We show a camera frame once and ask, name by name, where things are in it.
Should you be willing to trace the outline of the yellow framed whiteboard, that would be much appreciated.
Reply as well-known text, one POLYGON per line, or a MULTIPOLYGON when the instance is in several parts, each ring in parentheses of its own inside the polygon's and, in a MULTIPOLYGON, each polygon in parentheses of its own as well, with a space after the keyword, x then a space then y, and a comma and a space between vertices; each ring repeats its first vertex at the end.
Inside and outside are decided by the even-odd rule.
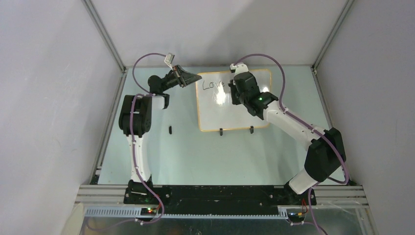
POLYGON ((202 132, 268 127, 269 123, 250 115, 243 105, 234 105, 228 83, 229 71, 202 72, 196 82, 199 129, 202 132))

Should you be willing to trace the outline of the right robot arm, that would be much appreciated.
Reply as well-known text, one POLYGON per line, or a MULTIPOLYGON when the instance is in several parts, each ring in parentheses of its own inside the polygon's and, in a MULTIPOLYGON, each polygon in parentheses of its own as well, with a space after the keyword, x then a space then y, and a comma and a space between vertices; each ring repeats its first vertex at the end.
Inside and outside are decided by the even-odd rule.
POLYGON ((234 72, 229 82, 234 105, 243 105, 253 117, 265 120, 295 139, 307 151, 303 169, 287 183, 285 200, 292 205, 304 199, 304 192, 328 179, 345 166, 341 133, 306 123, 291 113, 277 96, 261 92, 255 76, 249 72, 234 72))

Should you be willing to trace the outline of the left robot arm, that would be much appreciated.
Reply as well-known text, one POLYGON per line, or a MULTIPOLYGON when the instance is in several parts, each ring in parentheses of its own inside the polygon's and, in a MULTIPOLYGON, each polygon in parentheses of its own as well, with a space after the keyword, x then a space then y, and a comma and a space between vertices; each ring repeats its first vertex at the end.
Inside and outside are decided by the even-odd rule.
POLYGON ((184 88, 201 79, 200 75, 185 71, 176 65, 163 78, 157 75, 148 78, 149 95, 124 97, 118 125, 127 138, 131 156, 131 178, 126 189, 127 199, 137 198, 143 204, 149 204, 156 198, 152 189, 152 174, 146 150, 153 110, 167 109, 170 101, 167 90, 176 86, 184 88))

